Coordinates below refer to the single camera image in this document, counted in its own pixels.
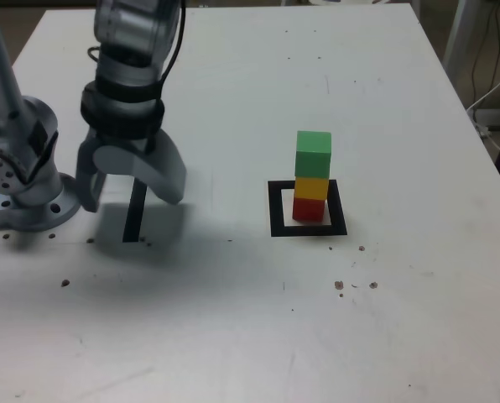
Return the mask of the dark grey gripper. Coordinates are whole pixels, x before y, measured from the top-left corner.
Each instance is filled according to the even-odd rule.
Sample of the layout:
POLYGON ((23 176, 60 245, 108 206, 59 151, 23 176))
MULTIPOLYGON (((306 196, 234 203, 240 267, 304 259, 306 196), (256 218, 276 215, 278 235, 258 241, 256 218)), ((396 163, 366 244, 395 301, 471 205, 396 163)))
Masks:
POLYGON ((76 165, 76 195, 86 211, 98 211, 106 174, 132 176, 170 205, 184 197, 185 164, 163 129, 153 138, 145 132, 108 133, 90 128, 78 149, 76 165))

